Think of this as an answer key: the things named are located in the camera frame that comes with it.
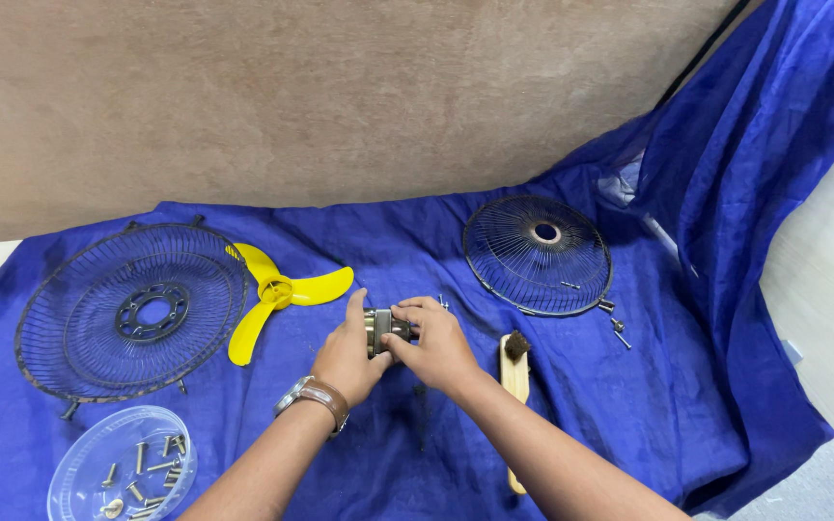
brown leather watch strap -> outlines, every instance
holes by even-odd
[[[347,418],[349,417],[349,405],[347,404],[347,399],[343,398],[340,391],[336,390],[330,384],[325,384],[315,378],[311,378],[305,382],[305,385],[301,387],[300,391],[298,391],[298,397],[313,399],[330,409],[330,412],[334,415],[334,419],[336,420],[336,429],[334,429],[334,432],[330,434],[330,439],[333,439],[340,433],[340,430],[343,429],[343,425],[346,424]]]

wooden brush handle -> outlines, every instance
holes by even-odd
[[[507,484],[511,486],[511,490],[514,491],[514,494],[523,495],[527,493],[527,489],[524,489],[524,486],[517,481],[517,477],[511,469],[507,469]]]
[[[530,395],[530,374],[527,368],[527,354],[524,353],[519,360],[513,361],[507,356],[504,346],[510,335],[500,338],[500,384],[507,392],[511,393],[520,402],[527,403]],[[514,494],[526,494],[527,489],[517,481],[514,471],[507,469],[507,484],[510,485]]]

brush bristles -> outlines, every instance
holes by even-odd
[[[514,329],[507,342],[504,343],[504,351],[507,353],[507,358],[518,361],[528,350],[530,350],[530,343],[527,342],[523,334]]]

watch face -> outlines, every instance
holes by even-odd
[[[313,376],[305,376],[295,382],[295,385],[292,385],[292,388],[288,389],[288,392],[286,392],[279,399],[278,403],[275,404],[275,407],[272,407],[272,415],[278,416],[279,412],[284,411],[286,407],[291,405],[292,402],[295,401],[295,398],[298,397],[298,393],[301,392],[301,387],[307,384],[307,381],[311,378],[313,378]]]

wristwatch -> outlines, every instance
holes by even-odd
[[[336,390],[332,385],[321,382],[315,379],[314,376],[304,376],[295,382],[295,385],[292,385],[292,388],[288,389],[288,392],[279,399],[275,407],[272,407],[272,414],[277,417],[298,398],[313,399],[330,409],[330,412],[336,420],[336,429],[330,433],[330,438],[328,439],[336,438],[336,435],[340,434],[340,431],[343,430],[343,425],[347,424],[347,418],[349,418],[347,399],[343,398],[340,391]]]

